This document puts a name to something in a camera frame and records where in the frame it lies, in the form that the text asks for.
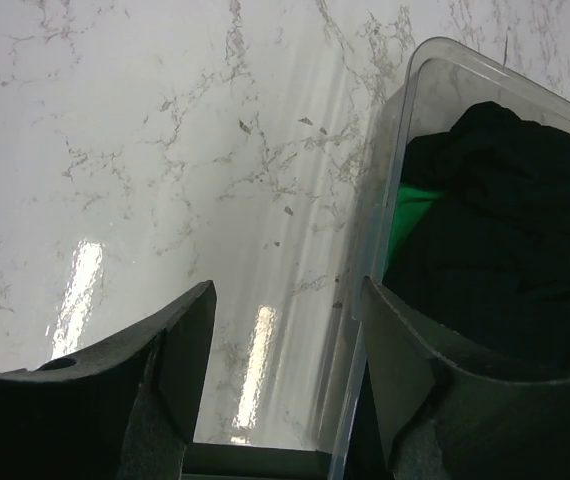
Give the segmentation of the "black t shirt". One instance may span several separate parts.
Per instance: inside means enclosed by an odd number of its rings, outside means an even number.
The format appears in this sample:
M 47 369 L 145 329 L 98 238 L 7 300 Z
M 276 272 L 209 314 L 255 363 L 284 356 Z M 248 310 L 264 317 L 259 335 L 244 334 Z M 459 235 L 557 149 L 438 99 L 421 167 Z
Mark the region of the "black t shirt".
M 478 103 L 407 145 L 401 182 L 445 196 L 385 287 L 481 346 L 570 373 L 570 134 Z

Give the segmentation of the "green t shirt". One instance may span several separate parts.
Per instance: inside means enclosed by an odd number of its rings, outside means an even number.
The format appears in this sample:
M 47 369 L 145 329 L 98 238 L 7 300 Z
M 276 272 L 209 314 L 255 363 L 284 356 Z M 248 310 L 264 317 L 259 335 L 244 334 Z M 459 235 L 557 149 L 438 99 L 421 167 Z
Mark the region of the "green t shirt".
M 391 222 L 385 270 L 388 270 L 394 254 L 407 240 L 418 222 L 432 205 L 444 196 L 444 192 L 424 190 L 400 183 Z

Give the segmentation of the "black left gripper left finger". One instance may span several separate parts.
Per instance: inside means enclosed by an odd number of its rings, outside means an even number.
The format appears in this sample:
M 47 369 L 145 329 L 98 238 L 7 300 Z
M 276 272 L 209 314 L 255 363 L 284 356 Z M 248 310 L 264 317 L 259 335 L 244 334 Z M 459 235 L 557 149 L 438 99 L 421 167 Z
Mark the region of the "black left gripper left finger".
M 215 316 L 206 281 L 104 340 L 0 373 L 0 479 L 177 479 Z

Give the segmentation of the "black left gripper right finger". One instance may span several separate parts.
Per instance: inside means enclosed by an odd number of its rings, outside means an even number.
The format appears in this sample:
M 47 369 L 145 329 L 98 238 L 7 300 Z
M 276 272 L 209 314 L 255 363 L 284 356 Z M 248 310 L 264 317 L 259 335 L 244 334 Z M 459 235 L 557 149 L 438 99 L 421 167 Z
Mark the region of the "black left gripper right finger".
M 475 344 L 365 279 L 367 364 L 397 479 L 570 479 L 570 375 Z

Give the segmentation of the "clear plastic bin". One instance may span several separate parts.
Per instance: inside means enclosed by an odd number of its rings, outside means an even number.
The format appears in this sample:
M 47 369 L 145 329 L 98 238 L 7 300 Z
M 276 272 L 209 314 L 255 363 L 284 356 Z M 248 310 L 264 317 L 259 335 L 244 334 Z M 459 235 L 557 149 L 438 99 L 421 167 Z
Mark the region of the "clear plastic bin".
M 570 102 L 446 38 L 384 110 L 333 479 L 570 479 Z

